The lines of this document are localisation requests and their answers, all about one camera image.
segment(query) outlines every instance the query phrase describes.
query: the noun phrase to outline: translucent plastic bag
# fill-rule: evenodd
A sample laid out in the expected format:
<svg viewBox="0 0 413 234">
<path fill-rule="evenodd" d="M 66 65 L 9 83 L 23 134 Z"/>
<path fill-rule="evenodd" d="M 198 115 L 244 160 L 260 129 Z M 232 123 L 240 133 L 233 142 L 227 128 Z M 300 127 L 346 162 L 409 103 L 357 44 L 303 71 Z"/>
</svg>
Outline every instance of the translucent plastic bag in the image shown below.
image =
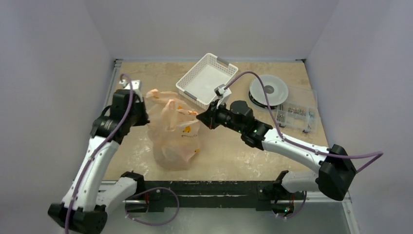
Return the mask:
<svg viewBox="0 0 413 234">
<path fill-rule="evenodd" d="M 189 160 L 200 147 L 198 113 L 174 92 L 154 89 L 146 94 L 146 100 L 156 103 L 148 110 L 148 137 L 155 161 L 168 170 L 188 169 Z"/>
</svg>

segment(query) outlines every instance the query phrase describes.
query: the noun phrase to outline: wooden tabletop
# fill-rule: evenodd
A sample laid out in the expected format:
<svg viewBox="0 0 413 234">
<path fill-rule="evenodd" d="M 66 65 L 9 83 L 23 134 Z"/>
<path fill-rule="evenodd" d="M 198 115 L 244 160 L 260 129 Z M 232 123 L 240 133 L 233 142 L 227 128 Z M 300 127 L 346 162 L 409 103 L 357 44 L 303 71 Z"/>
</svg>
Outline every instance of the wooden tabletop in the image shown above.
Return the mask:
<svg viewBox="0 0 413 234">
<path fill-rule="evenodd" d="M 235 62 L 237 74 L 253 71 L 259 75 L 271 74 L 280 77 L 287 85 L 311 89 L 307 71 L 302 62 Z M 121 73 L 143 82 L 144 94 L 151 89 L 175 91 L 176 82 L 195 62 L 123 62 Z M 228 106 L 235 100 L 247 100 L 252 75 L 245 75 L 231 86 L 232 95 Z M 195 111 L 202 110 L 185 100 Z M 253 109 L 256 119 L 274 126 L 268 112 Z M 314 133 L 283 128 L 287 135 L 316 145 L 327 146 L 324 129 L 318 123 Z M 126 171 L 134 170 L 145 176 L 145 180 L 274 180 L 283 170 L 309 171 L 303 165 L 276 153 L 250 148 L 240 139 L 240 134 L 225 127 L 210 130 L 203 124 L 199 130 L 201 148 L 191 159 L 186 171 L 166 171 L 156 164 L 152 154 L 152 143 L 147 136 L 147 126 L 133 127 L 113 156 L 105 180 L 118 180 Z"/>
</svg>

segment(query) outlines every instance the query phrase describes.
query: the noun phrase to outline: white plastic basket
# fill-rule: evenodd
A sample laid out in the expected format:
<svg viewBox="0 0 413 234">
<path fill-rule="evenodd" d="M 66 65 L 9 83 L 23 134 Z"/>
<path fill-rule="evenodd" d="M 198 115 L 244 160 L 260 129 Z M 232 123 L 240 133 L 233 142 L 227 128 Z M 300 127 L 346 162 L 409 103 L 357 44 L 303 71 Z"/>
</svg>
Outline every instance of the white plastic basket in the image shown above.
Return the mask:
<svg viewBox="0 0 413 234">
<path fill-rule="evenodd" d="M 206 110 L 218 98 L 214 89 L 227 85 L 237 71 L 238 67 L 208 53 L 176 83 L 176 87 L 179 94 Z"/>
</svg>

